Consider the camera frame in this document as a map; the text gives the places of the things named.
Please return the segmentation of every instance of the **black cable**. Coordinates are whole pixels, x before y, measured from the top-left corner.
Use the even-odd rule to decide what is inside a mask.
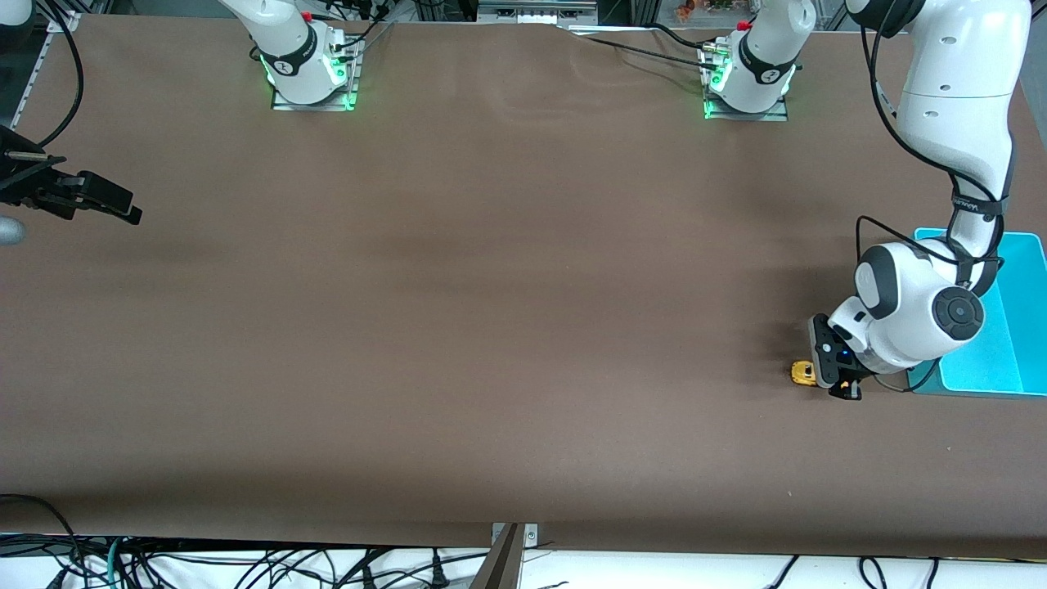
[[[428,583],[432,589],[444,589],[450,586],[447,574],[444,573],[444,563],[440,560],[440,551],[432,549],[432,581]]]
[[[461,557],[451,557],[449,559],[443,559],[441,561],[441,564],[446,565],[446,564],[450,564],[450,563],[458,563],[458,562],[461,562],[461,561],[468,561],[468,560],[472,560],[472,559],[482,559],[482,558],[484,558],[486,556],[487,556],[487,552],[476,552],[474,554],[463,554]],[[393,581],[389,581],[385,585],[382,585],[379,589],[388,589],[389,587],[396,585],[397,583],[400,583],[404,579],[410,579],[410,577],[415,576],[416,574],[418,574],[420,572],[425,572],[425,571],[429,570],[433,566],[436,566],[436,565],[428,564],[428,565],[425,565],[423,567],[418,567],[417,569],[406,571],[406,572],[402,573],[400,576],[394,579]]]
[[[81,0],[72,0],[72,1],[75,2],[77,6],[80,6],[80,12],[87,13],[88,15],[91,14],[91,8],[88,8],[87,5],[84,4],[84,2],[82,2]]]
[[[356,39],[353,39],[352,41],[350,41],[348,43],[342,43],[340,45],[335,45],[333,47],[333,49],[335,51],[340,51],[340,50],[342,50],[342,49],[344,49],[347,47],[352,47],[353,45],[356,45],[360,41],[363,41],[363,39],[371,32],[371,29],[375,28],[375,26],[377,26],[379,22],[381,22],[379,19],[375,19],[375,20],[371,21],[371,24],[367,25],[367,28],[365,28],[363,30],[363,32],[360,33],[359,37],[357,37]]]
[[[793,558],[789,559],[787,563],[785,563],[785,568],[783,568],[782,571],[778,573],[778,579],[775,580],[775,582],[772,583],[771,585],[767,585],[767,589],[779,589],[782,586],[782,583],[785,583],[785,577],[788,575],[789,569],[792,569],[793,565],[795,565],[796,562],[799,560],[800,560],[800,554],[793,554]]]
[[[44,16],[47,17],[47,20],[50,20],[50,21],[58,20],[58,17],[54,16],[51,13],[50,6],[48,6],[47,4],[42,3],[42,0],[37,0],[36,4],[37,4],[37,9],[40,10],[41,13],[43,13]]]
[[[65,584],[65,577],[67,574],[69,574],[69,569],[63,567],[62,570],[60,570],[59,573],[54,575],[54,579],[52,579],[51,582],[47,584],[47,589],[62,589],[62,586]]]
[[[941,559],[934,557],[931,559],[931,573],[927,575],[927,585],[923,589],[932,589],[931,586],[934,585],[934,577],[938,575],[938,561]]]
[[[50,159],[62,159],[63,161],[65,160],[64,157],[63,158],[53,158],[52,157]],[[0,501],[2,501],[4,499],[14,499],[15,501],[25,501],[27,503],[34,503],[34,504],[40,505],[41,507],[43,507],[43,508],[47,509],[48,512],[50,512],[51,515],[54,516],[54,519],[57,519],[59,521],[59,524],[62,525],[62,529],[65,530],[66,536],[69,537],[69,542],[72,543],[73,551],[75,551],[76,554],[80,557],[81,562],[84,561],[84,559],[86,558],[86,554],[84,553],[84,548],[81,547],[81,545],[80,545],[80,541],[76,540],[76,535],[72,531],[72,526],[70,526],[69,522],[66,521],[65,516],[63,516],[57,508],[54,508],[54,505],[51,505],[49,502],[47,502],[46,500],[41,499],[39,497],[35,497],[32,495],[22,495],[20,493],[0,493]]]
[[[644,25],[644,28],[656,28],[662,32],[671,37],[672,40],[675,41],[676,43],[680,43],[681,45],[685,47],[690,47],[692,49],[700,49],[701,46],[705,45],[706,43],[712,43],[713,41],[716,41],[715,37],[713,37],[712,39],[707,39],[705,41],[688,41],[687,39],[684,39],[683,37],[676,35],[675,30],[669,28],[668,26],[660,22],[647,23]]]
[[[65,13],[59,8],[58,4],[54,3],[54,0],[44,1],[47,2],[47,5],[50,6],[57,14],[58,18],[54,19],[54,22],[58,23],[59,27],[62,29],[62,33],[66,37],[66,42],[69,44],[69,52],[72,53],[72,63],[76,68],[76,96],[73,98],[72,106],[69,107],[69,112],[66,113],[62,122],[59,122],[59,126],[51,131],[49,135],[37,143],[41,148],[53,141],[55,137],[62,134],[62,131],[65,131],[66,127],[68,127],[69,122],[72,120],[72,117],[76,116],[76,111],[80,110],[80,103],[84,98],[84,62],[80,59],[80,51],[76,50],[76,42],[72,40],[72,32],[69,30],[69,25],[65,22]]]
[[[922,387],[923,385],[927,385],[927,382],[930,381],[931,377],[933,377],[935,371],[938,370],[939,364],[941,364],[941,359],[940,358],[935,359],[934,364],[931,365],[931,369],[927,371],[927,375],[925,375],[923,378],[920,379],[918,383],[916,383],[912,387],[906,387],[905,389],[899,389],[893,385],[888,385],[887,383],[884,383],[883,381],[879,380],[879,375],[873,375],[872,379],[876,383],[879,383],[879,386],[887,389],[888,391],[894,391],[895,393],[911,393],[916,389]]]
[[[699,67],[699,68],[703,68],[703,69],[716,69],[716,66],[714,66],[713,64],[699,63],[699,62],[695,62],[695,61],[691,61],[691,60],[685,60],[685,59],[681,59],[681,58],[674,58],[672,55],[666,55],[664,53],[658,53],[658,52],[654,52],[654,51],[648,51],[647,49],[641,49],[640,47],[632,47],[630,45],[623,45],[621,43],[616,43],[614,41],[606,41],[606,40],[603,40],[603,39],[596,39],[596,38],[587,36],[587,35],[584,38],[588,39],[589,41],[592,41],[594,43],[600,43],[601,45],[609,45],[611,47],[618,47],[619,49],[625,49],[627,51],[634,51],[637,53],[643,53],[645,55],[651,55],[653,58],[668,60],[670,62],[676,62],[676,63],[682,63],[682,64],[687,64],[687,65],[693,65],[695,67]]]
[[[299,567],[304,566],[305,561],[308,560],[308,559],[311,559],[314,556],[315,552],[320,552],[321,554],[324,554],[325,559],[327,559],[328,566],[331,569],[331,579],[330,580],[324,577],[324,575],[321,575],[321,574],[319,574],[319,573],[317,573],[315,571],[299,568]],[[275,582],[280,582],[281,580],[283,580],[284,576],[287,576],[290,573],[295,572],[295,573],[302,574],[304,576],[307,576],[309,579],[312,579],[314,581],[317,581],[317,582],[319,582],[319,583],[321,583],[324,585],[334,585],[334,584],[338,583],[337,568],[336,568],[336,566],[334,564],[334,561],[331,559],[331,554],[330,554],[329,550],[328,549],[316,550],[316,551],[314,551],[314,553],[307,554],[306,557],[304,557],[303,559],[296,561],[294,564],[291,564],[291,565],[287,565],[285,563],[279,563],[279,564],[277,563],[273,563],[277,567],[283,567],[282,570],[281,570],[281,572],[280,572],[280,574],[277,574],[275,576],[274,581]],[[185,562],[185,563],[191,563],[191,564],[200,564],[200,565],[237,566],[237,567],[252,566],[253,565],[254,568],[258,568],[260,565],[268,562],[267,561],[268,558],[263,559],[262,561],[253,561],[253,560],[245,560],[245,559],[196,558],[196,557],[186,557],[186,556],[183,556],[183,554],[176,554],[176,553],[170,553],[170,552],[156,552],[156,553],[150,554],[149,558],[150,559],[171,559],[171,560],[174,560],[174,561],[180,561],[180,562]],[[374,577],[375,579],[381,579],[381,577],[389,576],[389,575],[393,575],[393,574],[402,574],[403,572],[404,571],[402,571],[402,570],[388,570],[388,571],[383,571],[383,572],[377,573],[377,574],[374,575]],[[354,585],[354,584],[361,583],[361,582],[362,582],[362,580],[356,579],[356,580],[349,581],[348,583],[346,583],[346,585]]]
[[[879,228],[884,229],[885,231],[891,233],[894,237],[908,243],[912,247],[915,247],[915,248],[919,249],[920,251],[927,253],[928,255],[931,255],[932,257],[935,257],[937,259],[941,259],[942,262],[946,262],[949,264],[953,264],[954,266],[960,265],[960,262],[958,259],[954,259],[952,257],[946,257],[945,255],[942,255],[941,253],[938,253],[937,251],[935,251],[934,249],[931,249],[930,247],[923,245],[922,243],[917,242],[915,239],[913,239],[913,237],[911,237],[911,236],[909,236],[907,234],[903,234],[903,233],[898,232],[897,230],[895,230],[895,229],[891,228],[890,226],[884,224],[882,221],[878,221],[878,220],[876,220],[876,219],[874,219],[874,218],[872,218],[872,217],[870,217],[868,214],[859,214],[857,220],[854,222],[854,252],[856,253],[856,257],[857,257],[859,262],[861,262],[861,259],[862,259],[862,251],[863,251],[863,249],[862,249],[862,221],[868,221],[868,222],[876,225],[877,227],[879,227]],[[996,262],[996,263],[1000,264],[1000,266],[1003,265],[1003,257],[1000,257],[999,255],[979,255],[977,257],[971,257],[971,259],[973,262],[976,262],[976,263],[977,262]]]
[[[273,586],[273,585],[275,585],[275,584],[277,584],[277,583],[280,583],[281,580],[283,580],[285,576],[289,576],[292,572],[303,572],[303,571],[298,570],[299,566],[304,565],[306,563],[306,561],[308,561],[309,559],[312,559],[313,557],[316,557],[317,554],[320,554],[320,553],[324,553],[324,552],[327,552],[327,550],[313,550],[312,552],[306,554],[305,557],[302,557],[300,559],[298,559],[297,561],[295,561],[294,564],[292,564],[292,565],[284,568],[284,570],[282,570],[280,572],[280,574],[276,575],[276,577],[273,580],[273,582],[270,583],[270,587]]]
[[[362,559],[350,567],[349,571],[347,571],[337,583],[331,586],[331,589],[341,589],[341,587],[344,587],[349,583],[349,580],[352,579],[353,575],[363,570],[363,567],[369,566],[371,563],[377,561],[391,551],[393,551],[392,548],[375,548],[374,550],[367,550],[367,552],[363,554]]]
[[[876,574],[879,575],[879,587],[873,585],[872,581],[869,581],[869,577],[866,576],[865,563],[872,563],[872,566],[876,569]],[[861,559],[859,559],[857,572],[859,574],[862,575],[862,581],[865,582],[866,586],[869,587],[869,589],[887,589],[887,579],[884,577],[884,569],[879,568],[879,563],[876,562],[876,559],[872,557],[862,557]]]
[[[266,557],[264,559],[264,561],[260,561],[259,564],[262,564],[262,562],[266,562],[266,563],[268,563],[269,566],[267,566],[265,568],[265,570],[263,570],[261,573],[259,573],[258,576],[255,576],[253,581],[251,581],[246,587],[244,587],[244,589],[251,589],[251,587],[254,587],[254,584],[258,583],[259,581],[262,581],[262,577],[265,576],[266,573],[269,573],[271,575],[272,574],[272,570],[273,570],[273,568],[276,565],[279,565],[280,563],[286,561],[287,559],[290,559],[291,557],[297,554],[298,552],[300,552],[300,550],[291,550],[288,553],[284,554],[283,557],[276,559],[275,561],[270,561],[269,557]],[[251,569],[248,570],[247,573],[245,573],[243,577],[241,577],[241,582],[243,582],[243,580],[247,576],[247,574],[249,574],[251,572],[251,570],[254,570],[254,567],[251,567]],[[233,589],[239,589],[239,588],[240,588],[240,583],[238,583],[237,586]]]
[[[65,558],[69,559],[69,562],[67,562],[67,563],[63,562],[62,561],[63,556],[57,554],[55,552],[51,551],[49,549],[49,547],[43,546],[41,544],[41,541],[40,541],[41,539],[43,539],[44,542],[48,544],[48,546],[65,546],[65,547],[68,547],[70,549],[70,553],[68,556],[65,556]],[[85,589],[104,589],[104,588],[107,588],[107,587],[112,587],[107,582],[105,573],[95,572],[95,571],[93,571],[93,570],[91,570],[90,568],[87,567],[87,565],[85,564],[86,558],[83,559],[83,560],[81,560],[81,561],[77,561],[74,557],[71,556],[74,552],[74,549],[72,548],[72,545],[71,545],[71,543],[69,542],[68,539],[65,539],[65,538],[63,538],[63,539],[53,539],[53,540],[55,540],[54,542],[48,542],[48,540],[52,540],[52,539],[50,537],[47,537],[47,536],[42,536],[42,535],[18,535],[17,537],[10,537],[8,540],[14,540],[14,542],[6,542],[6,543],[4,543],[4,546],[18,546],[20,544],[34,545],[35,546],[35,550],[43,551],[45,554],[49,556],[51,559],[54,560],[54,562],[58,564],[58,566],[61,569],[66,570],[67,573],[72,573],[73,576],[79,576],[82,580],[84,580],[84,588]],[[80,546],[84,549],[84,552],[86,554],[96,557],[99,560],[105,560],[105,557],[103,554],[98,553],[99,552],[98,550],[96,550],[96,549],[88,550],[87,549],[88,546],[93,545],[94,543],[88,542],[88,541],[84,541],[84,540],[79,540],[77,542],[79,542]],[[5,553],[5,554],[2,554],[0,557],[6,558],[6,557],[12,557],[12,556],[14,556],[14,553]],[[101,581],[102,584],[99,584],[99,585],[91,585],[91,580]]]
[[[262,566],[263,563],[270,562],[269,559],[271,559],[275,553],[276,553],[276,550],[266,550],[262,554],[261,559],[259,559],[258,561],[255,561],[254,564],[252,564],[246,571],[244,571],[244,574],[240,576],[240,579],[237,581],[237,584],[232,586],[232,589],[240,589],[240,586],[243,585],[244,582],[247,581],[247,577],[250,576],[251,572],[253,572],[255,568]]]

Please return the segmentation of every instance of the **metal frame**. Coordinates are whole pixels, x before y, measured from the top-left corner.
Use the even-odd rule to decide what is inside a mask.
[[[837,8],[837,12],[832,13],[832,18],[830,18],[829,22],[825,24],[825,30],[840,30],[840,27],[847,22],[848,18],[847,3],[841,3],[840,7]]]
[[[596,26],[598,8],[595,0],[480,0],[476,22]]]
[[[69,30],[76,30],[79,24],[80,14],[74,10],[67,12],[66,26],[69,27]],[[18,126],[18,120],[22,117],[22,111],[25,110],[25,105],[29,100],[29,92],[32,91],[32,87],[37,83],[37,76],[40,75],[40,68],[44,66],[44,58],[47,55],[48,49],[51,48],[51,43],[54,42],[55,37],[61,37],[62,35],[64,35],[62,27],[54,24],[50,19],[47,19],[47,37],[44,38],[44,44],[40,46],[40,53],[37,55],[37,62],[32,64],[32,72],[29,74],[29,81],[25,83],[25,89],[22,90],[22,97],[18,100],[18,108],[15,109],[15,114],[10,117],[10,128],[13,130]]]
[[[480,571],[469,584],[469,589],[517,589],[520,566],[524,564],[527,525],[505,524],[498,540],[484,558],[484,564],[480,565]]]

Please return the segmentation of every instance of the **table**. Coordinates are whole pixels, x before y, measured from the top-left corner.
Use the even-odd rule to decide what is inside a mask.
[[[342,114],[270,111],[236,21],[75,37],[84,104],[51,151],[144,217],[14,211],[0,456],[77,530],[1042,556],[1047,404],[788,382],[804,320],[852,289],[854,218],[950,211],[853,35],[811,37],[784,123],[706,120],[687,66],[551,26],[398,24]],[[51,51],[29,137],[72,97]],[[885,43],[885,87],[910,54]],[[1011,129],[1008,228],[1039,230],[1020,93]]]

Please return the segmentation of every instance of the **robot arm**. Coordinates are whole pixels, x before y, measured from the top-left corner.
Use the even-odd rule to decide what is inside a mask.
[[[1028,38],[1025,0],[848,0],[854,20],[890,37],[913,23],[914,56],[896,130],[953,176],[945,236],[918,247],[867,249],[855,296],[810,324],[818,384],[842,399],[870,375],[898,372],[963,346],[981,330],[978,297],[992,286],[993,256],[1013,166],[1010,96]]]
[[[219,0],[244,23],[262,53],[269,82],[289,101],[324,100],[348,82],[333,67],[344,33],[322,22],[306,22],[291,0]]]
[[[710,89],[731,108],[764,112],[788,89],[796,59],[815,29],[810,0],[767,0],[748,30],[735,30],[722,42],[732,55]]]

